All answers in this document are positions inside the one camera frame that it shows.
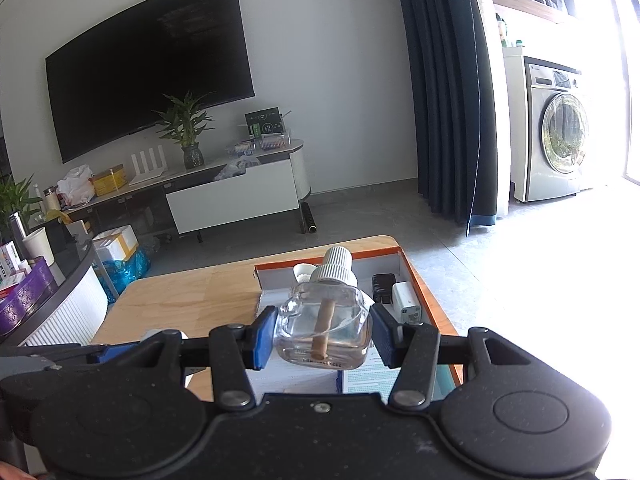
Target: green plant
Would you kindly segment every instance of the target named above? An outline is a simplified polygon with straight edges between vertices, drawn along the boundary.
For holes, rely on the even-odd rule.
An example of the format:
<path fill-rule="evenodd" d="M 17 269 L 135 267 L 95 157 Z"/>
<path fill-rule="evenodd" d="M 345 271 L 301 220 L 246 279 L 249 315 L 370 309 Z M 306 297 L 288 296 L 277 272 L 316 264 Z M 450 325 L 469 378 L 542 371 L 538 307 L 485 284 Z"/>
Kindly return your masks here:
<path fill-rule="evenodd" d="M 196 138 L 204 130 L 213 129 L 202 124 L 212 120 L 207 117 L 206 111 L 202 113 L 198 111 L 197 105 L 202 97 L 195 99 L 191 92 L 187 92 L 183 100 L 171 95 L 162 95 L 169 99 L 173 105 L 165 112 L 156 112 L 162 117 L 161 124 L 164 125 L 162 129 L 164 135 L 160 136 L 161 139 L 175 140 L 176 144 L 180 144 L 184 148 L 193 146 L 196 143 Z"/>
<path fill-rule="evenodd" d="M 15 211 L 20 212 L 22 221 L 25 224 L 29 223 L 31 216 L 40 211 L 39 208 L 31 207 L 33 204 L 42 201 L 39 197 L 29 197 L 31 179 L 33 179 L 33 175 L 17 184 L 12 176 L 8 179 L 0 180 L 0 214 L 2 215 L 3 225 L 6 225 L 9 215 Z"/>

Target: sheer white curtain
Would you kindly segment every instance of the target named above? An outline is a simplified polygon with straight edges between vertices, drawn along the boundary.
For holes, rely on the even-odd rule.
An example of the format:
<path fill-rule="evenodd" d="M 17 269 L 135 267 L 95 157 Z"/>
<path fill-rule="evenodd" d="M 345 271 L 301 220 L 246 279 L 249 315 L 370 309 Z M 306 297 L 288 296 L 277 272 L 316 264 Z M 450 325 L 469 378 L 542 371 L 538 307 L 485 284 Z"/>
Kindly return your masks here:
<path fill-rule="evenodd" d="M 511 130 L 509 123 L 509 99 L 507 78 L 504 73 L 502 44 L 495 21 L 493 0 L 478 0 L 482 14 L 482 26 L 489 50 L 491 74 L 494 80 L 495 129 L 498 149 L 498 217 L 509 212 L 509 188 L 511 181 Z"/>

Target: white drawer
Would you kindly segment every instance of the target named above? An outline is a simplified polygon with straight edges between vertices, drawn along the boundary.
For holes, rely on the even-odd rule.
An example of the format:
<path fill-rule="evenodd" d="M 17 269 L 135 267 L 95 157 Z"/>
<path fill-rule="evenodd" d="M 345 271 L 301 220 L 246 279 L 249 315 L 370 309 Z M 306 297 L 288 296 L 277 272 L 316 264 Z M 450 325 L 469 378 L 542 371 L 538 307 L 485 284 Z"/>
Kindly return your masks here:
<path fill-rule="evenodd" d="M 248 168 L 246 174 L 169 193 L 179 233 L 298 208 L 289 159 Z"/>

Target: dark blue curtain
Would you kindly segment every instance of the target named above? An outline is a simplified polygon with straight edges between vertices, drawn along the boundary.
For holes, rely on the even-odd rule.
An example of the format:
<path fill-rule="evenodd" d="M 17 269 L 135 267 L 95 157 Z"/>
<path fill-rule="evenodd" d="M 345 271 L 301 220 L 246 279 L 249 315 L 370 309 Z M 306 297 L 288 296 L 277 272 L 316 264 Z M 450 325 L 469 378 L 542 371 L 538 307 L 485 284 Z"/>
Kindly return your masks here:
<path fill-rule="evenodd" d="M 411 63 L 418 192 L 467 228 L 495 224 L 494 92 L 477 0 L 401 0 Z"/>

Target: television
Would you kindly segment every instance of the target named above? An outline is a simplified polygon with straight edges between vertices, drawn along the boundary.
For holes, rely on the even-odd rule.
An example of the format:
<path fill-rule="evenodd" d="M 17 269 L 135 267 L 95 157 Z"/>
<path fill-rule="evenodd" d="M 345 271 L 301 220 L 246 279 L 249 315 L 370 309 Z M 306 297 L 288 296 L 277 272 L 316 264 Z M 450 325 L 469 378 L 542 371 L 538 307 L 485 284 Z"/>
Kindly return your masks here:
<path fill-rule="evenodd" d="M 253 97 L 239 0 L 146 0 L 46 59 L 62 161 L 161 120 L 187 92 L 199 107 Z"/>

